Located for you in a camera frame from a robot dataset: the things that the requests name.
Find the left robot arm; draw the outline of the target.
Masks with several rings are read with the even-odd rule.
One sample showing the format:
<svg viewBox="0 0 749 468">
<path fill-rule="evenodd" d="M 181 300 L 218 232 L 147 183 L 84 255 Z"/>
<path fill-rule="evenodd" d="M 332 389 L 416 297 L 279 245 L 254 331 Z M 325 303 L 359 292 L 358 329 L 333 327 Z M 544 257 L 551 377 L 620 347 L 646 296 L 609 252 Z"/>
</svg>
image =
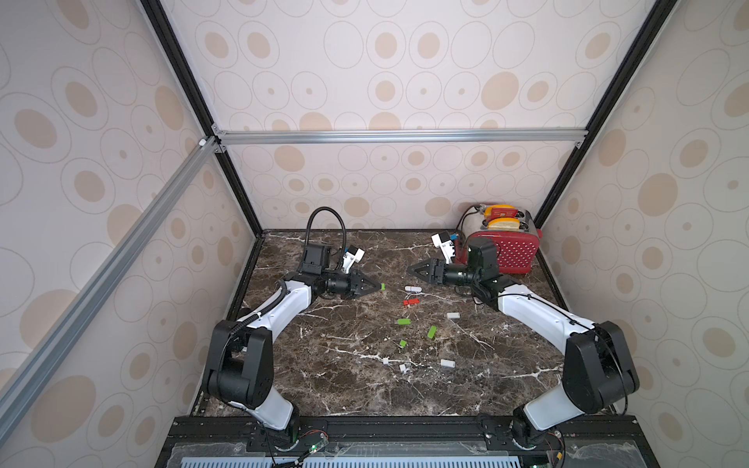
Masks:
<svg viewBox="0 0 749 468">
<path fill-rule="evenodd" d="M 276 284 L 274 294 L 236 321 L 214 327 L 203 372 L 202 390 L 226 405 L 249 413 L 288 444 L 298 440 L 300 413 L 274 387 L 274 343 L 298 314 L 317 298 L 355 300 L 382 285 L 355 268 L 365 251 L 351 246 L 329 267 L 330 248 L 309 245 L 302 263 Z"/>
</svg>

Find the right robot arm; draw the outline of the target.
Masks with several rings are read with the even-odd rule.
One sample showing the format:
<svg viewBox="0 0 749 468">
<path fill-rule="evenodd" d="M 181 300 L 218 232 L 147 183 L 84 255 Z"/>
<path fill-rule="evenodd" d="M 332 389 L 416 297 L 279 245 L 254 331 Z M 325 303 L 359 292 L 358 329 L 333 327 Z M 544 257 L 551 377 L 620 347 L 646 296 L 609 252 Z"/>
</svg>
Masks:
<svg viewBox="0 0 749 468">
<path fill-rule="evenodd" d="M 543 300 L 499 271 L 499 249 L 485 237 L 468 240 L 464 263 L 427 259 L 408 273 L 432 285 L 466 287 L 472 298 L 514 318 L 564 355 L 561 382 L 513 411 L 514 444 L 535 448 L 550 428 L 599 411 L 639 390 L 640 380 L 621 327 L 595 323 Z"/>
</svg>

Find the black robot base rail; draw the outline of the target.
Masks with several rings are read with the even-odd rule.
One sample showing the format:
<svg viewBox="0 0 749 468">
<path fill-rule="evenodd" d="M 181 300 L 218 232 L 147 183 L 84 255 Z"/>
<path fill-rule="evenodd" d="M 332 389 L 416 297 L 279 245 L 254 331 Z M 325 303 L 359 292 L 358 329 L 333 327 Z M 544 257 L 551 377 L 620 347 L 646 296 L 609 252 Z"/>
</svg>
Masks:
<svg viewBox="0 0 749 468">
<path fill-rule="evenodd" d="M 249 417 L 179 417 L 159 467 L 655 467 L 635 417 L 579 417 L 536 448 L 512 441 L 509 417 L 304 417 L 280 450 Z"/>
</svg>

